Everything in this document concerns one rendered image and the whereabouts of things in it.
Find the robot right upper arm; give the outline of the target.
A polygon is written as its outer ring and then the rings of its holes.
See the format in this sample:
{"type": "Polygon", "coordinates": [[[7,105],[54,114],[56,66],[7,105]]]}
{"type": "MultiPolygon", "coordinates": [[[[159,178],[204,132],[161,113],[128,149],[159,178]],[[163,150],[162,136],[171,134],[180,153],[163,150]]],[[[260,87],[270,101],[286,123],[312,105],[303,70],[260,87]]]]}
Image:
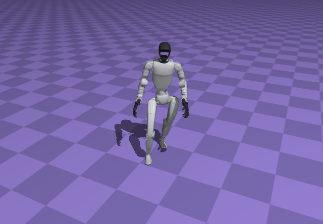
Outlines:
{"type": "Polygon", "coordinates": [[[149,75],[150,69],[152,69],[154,61],[146,61],[144,64],[143,72],[142,72],[142,84],[141,86],[147,86],[148,81],[147,77],[149,75]]]}

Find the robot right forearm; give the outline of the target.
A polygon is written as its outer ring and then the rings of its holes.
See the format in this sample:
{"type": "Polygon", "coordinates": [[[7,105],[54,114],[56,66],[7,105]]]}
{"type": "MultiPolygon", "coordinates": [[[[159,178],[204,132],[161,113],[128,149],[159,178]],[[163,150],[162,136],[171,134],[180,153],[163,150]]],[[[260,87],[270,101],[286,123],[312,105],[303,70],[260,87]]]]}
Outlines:
{"type": "Polygon", "coordinates": [[[140,83],[139,83],[139,86],[138,86],[138,92],[137,92],[136,101],[137,101],[137,99],[141,99],[141,102],[142,102],[142,97],[143,97],[145,87],[141,86],[141,84],[142,84],[142,79],[140,80],[140,83]]]}

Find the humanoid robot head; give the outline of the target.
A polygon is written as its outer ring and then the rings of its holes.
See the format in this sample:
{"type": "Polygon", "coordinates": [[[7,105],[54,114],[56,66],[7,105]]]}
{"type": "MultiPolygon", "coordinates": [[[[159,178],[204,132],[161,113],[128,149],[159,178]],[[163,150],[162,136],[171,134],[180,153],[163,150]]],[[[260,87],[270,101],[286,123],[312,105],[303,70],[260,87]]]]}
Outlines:
{"type": "Polygon", "coordinates": [[[160,45],[159,45],[159,56],[162,61],[160,61],[159,59],[159,62],[160,63],[167,63],[168,61],[166,61],[168,59],[168,57],[170,56],[170,53],[171,53],[171,46],[169,43],[167,42],[162,42],[160,45]],[[169,52],[168,56],[167,55],[160,55],[160,52],[169,52]]]}

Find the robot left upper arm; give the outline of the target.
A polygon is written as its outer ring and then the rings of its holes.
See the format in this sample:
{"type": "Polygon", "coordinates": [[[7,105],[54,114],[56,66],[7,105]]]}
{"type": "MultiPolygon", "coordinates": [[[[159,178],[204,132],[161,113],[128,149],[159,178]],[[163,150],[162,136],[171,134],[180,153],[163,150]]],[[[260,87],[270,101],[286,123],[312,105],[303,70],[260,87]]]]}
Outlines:
{"type": "Polygon", "coordinates": [[[173,62],[174,63],[174,69],[177,71],[177,75],[180,79],[180,82],[179,82],[179,86],[182,88],[182,87],[185,87],[185,84],[184,84],[184,81],[185,81],[185,75],[184,75],[184,72],[183,72],[183,69],[182,69],[182,66],[180,63],[178,62],[173,62]]]}

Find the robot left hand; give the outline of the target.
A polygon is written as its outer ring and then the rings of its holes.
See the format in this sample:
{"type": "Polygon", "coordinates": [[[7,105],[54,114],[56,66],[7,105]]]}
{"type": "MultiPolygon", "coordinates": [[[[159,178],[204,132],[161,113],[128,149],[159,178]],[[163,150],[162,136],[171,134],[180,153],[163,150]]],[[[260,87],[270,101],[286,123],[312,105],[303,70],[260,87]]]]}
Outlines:
{"type": "Polygon", "coordinates": [[[184,115],[183,117],[187,118],[189,116],[188,102],[186,102],[184,98],[182,99],[182,105],[184,106],[182,110],[185,109],[185,112],[182,115],[184,115]]]}

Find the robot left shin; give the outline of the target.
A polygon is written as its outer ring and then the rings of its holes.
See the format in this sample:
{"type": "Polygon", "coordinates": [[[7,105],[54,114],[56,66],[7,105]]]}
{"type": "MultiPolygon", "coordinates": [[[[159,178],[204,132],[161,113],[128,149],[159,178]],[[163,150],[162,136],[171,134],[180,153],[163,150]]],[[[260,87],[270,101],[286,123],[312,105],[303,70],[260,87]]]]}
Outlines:
{"type": "Polygon", "coordinates": [[[160,138],[160,140],[164,140],[165,139],[165,137],[166,137],[166,135],[169,133],[169,131],[170,131],[170,129],[171,129],[171,126],[164,126],[163,125],[163,127],[162,127],[162,134],[161,134],[161,138],[160,138]]]}

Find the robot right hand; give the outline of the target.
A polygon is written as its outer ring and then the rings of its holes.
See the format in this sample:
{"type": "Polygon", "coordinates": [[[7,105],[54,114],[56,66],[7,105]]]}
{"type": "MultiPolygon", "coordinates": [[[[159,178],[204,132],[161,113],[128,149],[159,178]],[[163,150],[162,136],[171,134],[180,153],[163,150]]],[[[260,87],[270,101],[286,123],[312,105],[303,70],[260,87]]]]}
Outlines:
{"type": "Polygon", "coordinates": [[[134,108],[133,108],[133,116],[136,117],[137,115],[137,112],[136,112],[136,109],[138,107],[138,105],[140,104],[141,102],[141,99],[137,99],[137,102],[135,102],[135,105],[134,105],[134,108]]]}

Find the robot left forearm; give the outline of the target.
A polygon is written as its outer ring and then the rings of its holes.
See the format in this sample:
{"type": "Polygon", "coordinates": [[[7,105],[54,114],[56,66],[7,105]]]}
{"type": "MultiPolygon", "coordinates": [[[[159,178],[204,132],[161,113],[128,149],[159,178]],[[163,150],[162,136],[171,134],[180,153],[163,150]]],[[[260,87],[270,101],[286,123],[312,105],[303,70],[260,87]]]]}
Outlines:
{"type": "Polygon", "coordinates": [[[185,87],[182,87],[181,88],[181,103],[182,103],[182,99],[184,98],[186,102],[187,101],[187,91],[188,91],[188,88],[187,88],[187,82],[184,81],[184,84],[185,84],[185,87]]]}

